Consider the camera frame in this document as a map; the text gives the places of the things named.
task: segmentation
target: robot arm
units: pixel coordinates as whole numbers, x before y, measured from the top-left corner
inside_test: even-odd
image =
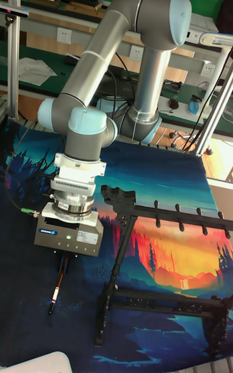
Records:
[[[103,228],[91,205],[94,178],[105,171],[100,151],[118,132],[138,141],[152,139],[159,126],[156,110],[170,53],[184,43],[190,18],[188,0],[114,0],[59,97],[41,104],[39,123],[66,135],[67,141],[64,154],[56,154],[54,164],[60,171],[51,181],[54,203],[47,203],[39,217],[36,244],[98,255]],[[117,124],[89,104],[129,29],[141,34],[145,49],[135,101]],[[51,230],[58,238],[46,235]]]
[[[143,126],[154,124],[170,52],[184,43],[190,18],[189,0],[114,0],[59,97],[42,103],[39,122],[66,135],[72,109],[88,107],[124,34],[134,30],[141,34],[145,51],[138,92],[129,114],[132,121],[128,121],[127,129],[134,128],[135,117],[140,117]],[[109,120],[107,128],[113,137],[115,132]]]

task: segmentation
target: black cable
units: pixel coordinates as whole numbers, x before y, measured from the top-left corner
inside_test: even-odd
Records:
[[[125,104],[127,104],[127,101],[123,102],[123,104],[121,104],[117,109],[116,109],[116,112],[115,112],[115,115],[114,115],[114,120],[118,119],[121,115],[123,115],[124,113],[120,114],[119,116],[116,117],[116,113],[117,111],[119,111],[121,109],[121,107],[123,107]]]
[[[131,75],[130,75],[130,73],[129,73],[129,71],[128,71],[128,68],[126,67],[126,65],[125,65],[125,63],[124,63],[124,61],[123,61],[123,59],[120,57],[120,55],[118,55],[117,52],[116,52],[116,56],[119,58],[119,60],[121,61],[122,65],[124,66],[124,69],[125,69],[126,72],[127,72],[127,75],[128,75],[128,77],[129,77],[129,81],[130,81],[131,86],[132,86],[133,100],[135,101],[135,90],[134,90],[134,87],[133,87],[132,77],[131,77]]]
[[[60,148],[61,148],[61,144],[63,143],[64,141],[64,137],[61,136],[61,139],[59,141],[59,145],[58,145],[58,149],[56,150],[56,152],[58,153]],[[27,182],[28,180],[31,180],[31,179],[34,179],[36,177],[53,177],[54,176],[54,172],[53,173],[50,173],[50,174],[46,174],[46,170],[48,170],[50,168],[50,166],[52,166],[54,160],[55,160],[55,155],[53,157],[53,159],[51,160],[51,162],[43,169],[43,173],[37,173],[37,174],[33,174],[31,176],[28,176],[25,180],[24,180],[24,183]]]
[[[116,109],[116,101],[117,101],[117,81],[116,78],[114,77],[113,73],[110,71],[110,69],[107,70],[109,74],[111,75],[113,82],[114,82],[114,87],[115,87],[115,94],[114,94],[114,100],[113,100],[113,112],[112,112],[112,119],[114,119],[114,114],[115,114],[115,109]]]
[[[200,135],[200,132],[199,132],[199,131],[202,131],[202,130],[203,130],[203,127],[204,127],[205,123],[202,125],[201,129],[198,131],[197,135],[195,136],[194,141],[192,141],[192,143],[191,143],[188,147],[186,147],[186,145],[187,145],[188,142],[190,141],[192,135],[194,134],[195,128],[196,128],[197,125],[198,125],[199,119],[201,118],[201,115],[202,115],[202,113],[203,113],[203,110],[204,110],[204,108],[205,108],[207,102],[208,102],[208,101],[211,99],[211,97],[212,97],[212,94],[213,94],[213,92],[214,92],[214,89],[215,89],[215,87],[216,87],[216,84],[218,83],[219,79],[221,78],[221,75],[222,75],[222,73],[223,73],[223,69],[225,68],[225,66],[226,66],[226,64],[227,64],[227,61],[228,61],[228,59],[229,59],[229,56],[230,56],[230,53],[232,52],[232,50],[233,50],[233,47],[231,48],[231,51],[229,52],[228,57],[226,58],[226,60],[225,60],[225,62],[224,62],[224,64],[223,64],[223,68],[222,68],[222,70],[221,70],[221,72],[220,72],[220,74],[219,74],[219,77],[218,77],[218,79],[217,79],[217,81],[216,81],[216,83],[215,83],[215,85],[214,85],[214,87],[213,87],[213,89],[212,89],[212,91],[211,91],[209,97],[207,98],[207,100],[206,100],[204,106],[202,107],[202,110],[201,110],[201,112],[200,112],[200,114],[199,114],[199,117],[198,117],[198,119],[197,119],[197,122],[195,123],[195,126],[194,126],[194,128],[193,128],[193,130],[192,130],[192,132],[191,132],[191,134],[190,134],[190,136],[189,136],[189,138],[188,138],[188,140],[186,141],[184,147],[183,147],[183,151],[188,151],[188,149],[192,146],[192,144],[197,140],[198,136]]]
[[[20,110],[18,110],[18,113],[19,113],[19,115],[21,115],[23,120],[28,121],[28,119],[26,119],[26,117],[20,112]]]
[[[123,116],[124,116],[124,118],[121,120],[121,122],[120,122],[120,129],[119,129],[119,134],[121,134],[121,131],[122,131],[122,126],[123,126],[123,123],[124,123],[124,121],[125,121],[125,118],[126,118],[126,114],[127,114],[127,112],[130,110],[130,107],[128,107],[127,109],[126,109],[126,111],[123,113]]]

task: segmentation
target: white paper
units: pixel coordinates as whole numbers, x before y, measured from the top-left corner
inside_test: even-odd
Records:
[[[214,20],[211,17],[201,16],[195,13],[192,13],[190,26],[195,27],[197,30],[203,30],[204,32],[207,30],[218,32]]]
[[[30,58],[19,60],[20,81],[40,86],[51,76],[57,76],[57,74],[44,61]]]
[[[159,98],[158,112],[164,113],[171,117],[177,117],[181,120],[192,121],[193,123],[197,122],[198,116],[192,115],[188,112],[188,104],[179,102],[179,107],[177,109],[171,109],[169,106],[169,99],[161,96]],[[203,124],[203,119],[200,119],[199,124]]]

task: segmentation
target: pine tree silhouette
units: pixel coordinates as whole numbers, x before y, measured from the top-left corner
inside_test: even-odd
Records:
[[[172,265],[173,265],[173,272],[175,272],[175,264],[174,264],[174,260],[173,260],[172,251],[171,251],[171,259],[172,259]]]
[[[153,249],[152,249],[151,242],[150,242],[149,248],[150,248],[150,251],[149,251],[149,261],[148,261],[148,264],[149,264],[151,273],[153,275],[153,279],[155,279],[155,271],[157,269],[155,262],[157,262],[157,261],[156,261],[156,258],[154,257],[154,252],[153,252]]]
[[[224,245],[222,250],[220,250],[218,244],[217,250],[219,253],[219,269],[223,274],[223,285],[231,284],[233,273],[233,251],[231,251],[231,256],[226,245]]]
[[[135,258],[140,261],[140,256],[139,256],[139,246],[137,243],[137,238],[135,238]]]

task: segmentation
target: table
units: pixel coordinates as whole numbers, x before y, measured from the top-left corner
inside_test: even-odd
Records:
[[[2,41],[0,41],[0,55],[7,56],[7,44]],[[42,84],[41,87],[19,81],[19,93],[34,98],[42,99],[47,98],[48,96],[56,98],[63,89],[73,70],[72,65],[67,65],[64,63],[64,55],[54,54],[52,52],[33,49],[21,45],[19,48],[19,57],[43,60],[58,75],[51,76],[44,84]],[[7,91],[7,67],[3,65],[1,66],[0,70],[0,88],[4,91]],[[200,88],[185,84],[181,87],[178,94],[167,91],[165,89],[162,90],[162,95],[166,98],[169,99],[177,96],[177,100],[179,102],[183,102],[186,104],[188,104],[189,101],[192,100],[193,94],[198,94],[200,97],[202,97],[204,96],[205,92],[202,91]],[[233,100],[228,101],[228,106],[233,109]],[[160,113],[160,116],[162,118],[163,127],[171,129],[178,128],[179,131],[190,132],[195,125],[195,119],[193,122],[190,122],[184,118],[171,117],[165,113]],[[233,141],[233,125],[221,118],[219,124],[217,125],[217,129],[213,134],[213,138]]]

